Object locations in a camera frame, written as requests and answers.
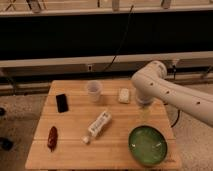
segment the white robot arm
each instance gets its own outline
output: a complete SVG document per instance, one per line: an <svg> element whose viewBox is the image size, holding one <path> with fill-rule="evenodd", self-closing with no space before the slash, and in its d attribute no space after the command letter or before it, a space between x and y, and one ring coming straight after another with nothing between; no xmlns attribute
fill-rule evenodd
<svg viewBox="0 0 213 171"><path fill-rule="evenodd" d="M149 105L156 97L213 127L213 95L170 83L164 80L166 75L167 69L160 61L137 71L132 76L137 102Z"/></svg>

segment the cable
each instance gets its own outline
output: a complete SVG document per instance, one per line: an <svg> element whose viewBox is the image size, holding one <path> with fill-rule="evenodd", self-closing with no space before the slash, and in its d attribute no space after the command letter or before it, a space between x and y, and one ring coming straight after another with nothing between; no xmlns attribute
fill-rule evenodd
<svg viewBox="0 0 213 171"><path fill-rule="evenodd" d="M119 45L119 47L118 47L118 49L117 49L117 51L115 53L115 56L112 59L112 61L103 69L102 72L107 71L112 66L112 64L114 63L114 61L117 58L118 54L120 53L121 48L123 47L123 44L124 44L124 42L126 40L126 37L127 37L127 33L129 31L130 19L131 19L131 14L132 14L133 8L134 8L134 5L132 5L131 8L130 8L130 10L129 10L129 15L128 15L127 24L126 24L126 29L125 29L123 38L122 38L122 40L120 42L120 45Z"/></svg>
<svg viewBox="0 0 213 171"><path fill-rule="evenodd" d="M171 125L172 128L178 123L179 119L180 119L180 109L178 109L178 112L177 112L177 119L176 119L175 122Z"/></svg>

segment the green plate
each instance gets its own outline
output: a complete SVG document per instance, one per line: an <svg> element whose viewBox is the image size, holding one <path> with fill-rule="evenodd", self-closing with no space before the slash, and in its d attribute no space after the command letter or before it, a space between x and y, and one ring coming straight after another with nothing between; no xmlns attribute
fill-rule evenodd
<svg viewBox="0 0 213 171"><path fill-rule="evenodd" d="M133 129L129 135L129 149L139 163L153 166L165 159L167 143L157 129L140 126Z"/></svg>

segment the white sponge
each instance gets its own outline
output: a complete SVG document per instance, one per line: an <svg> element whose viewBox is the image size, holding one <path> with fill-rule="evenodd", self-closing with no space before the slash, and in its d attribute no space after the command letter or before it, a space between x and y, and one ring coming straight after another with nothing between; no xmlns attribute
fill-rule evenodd
<svg viewBox="0 0 213 171"><path fill-rule="evenodd" d="M119 89L118 101L120 103L130 103L130 90L128 88Z"/></svg>

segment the black wall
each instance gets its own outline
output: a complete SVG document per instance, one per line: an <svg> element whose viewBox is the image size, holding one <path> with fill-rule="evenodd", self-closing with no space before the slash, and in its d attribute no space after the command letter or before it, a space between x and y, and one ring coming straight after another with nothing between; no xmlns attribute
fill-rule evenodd
<svg viewBox="0 0 213 171"><path fill-rule="evenodd" d="M0 18L0 60L113 55L128 14ZM121 54L213 51L213 11L132 14Z"/></svg>

